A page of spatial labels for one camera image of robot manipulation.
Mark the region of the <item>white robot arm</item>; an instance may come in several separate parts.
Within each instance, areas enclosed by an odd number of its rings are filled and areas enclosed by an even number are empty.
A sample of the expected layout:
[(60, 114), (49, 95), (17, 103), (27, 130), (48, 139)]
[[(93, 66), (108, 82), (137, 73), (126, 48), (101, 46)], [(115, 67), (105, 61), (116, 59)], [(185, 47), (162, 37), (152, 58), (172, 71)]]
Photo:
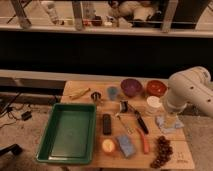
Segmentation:
[(191, 103), (213, 118), (213, 90), (208, 87), (210, 81), (210, 72), (201, 66), (172, 74), (162, 99), (165, 111), (178, 114), (187, 107), (187, 103)]

